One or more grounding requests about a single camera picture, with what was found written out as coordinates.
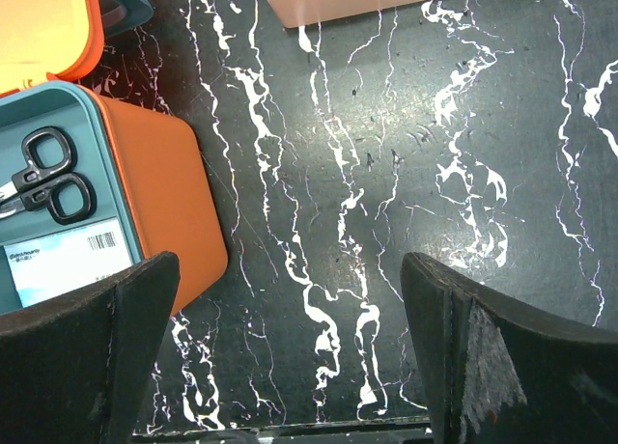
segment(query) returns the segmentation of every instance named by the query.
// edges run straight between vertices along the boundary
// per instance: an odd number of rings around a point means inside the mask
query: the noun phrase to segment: barcode
[[[100,235],[88,236],[88,244],[93,251],[103,248],[113,248],[116,246],[116,238],[113,232],[106,232]]]

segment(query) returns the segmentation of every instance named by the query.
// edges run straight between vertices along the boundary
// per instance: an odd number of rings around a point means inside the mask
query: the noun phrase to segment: teal tray
[[[52,81],[0,99],[0,184],[25,167],[21,140],[33,130],[48,125],[59,127],[72,139],[77,152],[73,171],[85,176],[95,189],[96,210],[88,219],[70,226],[54,222],[47,209],[0,220],[0,315],[22,307],[3,249],[5,245],[117,218],[132,263],[143,259],[98,107],[78,86]],[[59,150],[53,142],[41,143],[39,154],[43,163],[59,160]],[[81,201],[70,190],[63,192],[60,200],[68,211],[73,206],[78,209]]]

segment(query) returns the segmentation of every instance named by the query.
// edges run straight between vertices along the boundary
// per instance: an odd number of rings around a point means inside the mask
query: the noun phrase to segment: label
[[[90,285],[132,265],[118,219],[4,247],[23,307]]]

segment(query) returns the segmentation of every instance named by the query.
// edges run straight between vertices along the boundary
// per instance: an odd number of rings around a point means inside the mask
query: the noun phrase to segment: black marble floor
[[[150,1],[82,84],[192,124],[230,266],[170,322],[137,433],[424,416],[407,251],[614,329],[615,0],[300,31],[265,0]]]

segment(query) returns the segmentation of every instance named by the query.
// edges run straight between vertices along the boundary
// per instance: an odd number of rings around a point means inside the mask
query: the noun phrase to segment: floor
[[[137,434],[425,416],[408,251],[616,326],[614,0],[304,30],[265,0],[150,1],[81,83],[193,126],[230,265],[170,322]]]

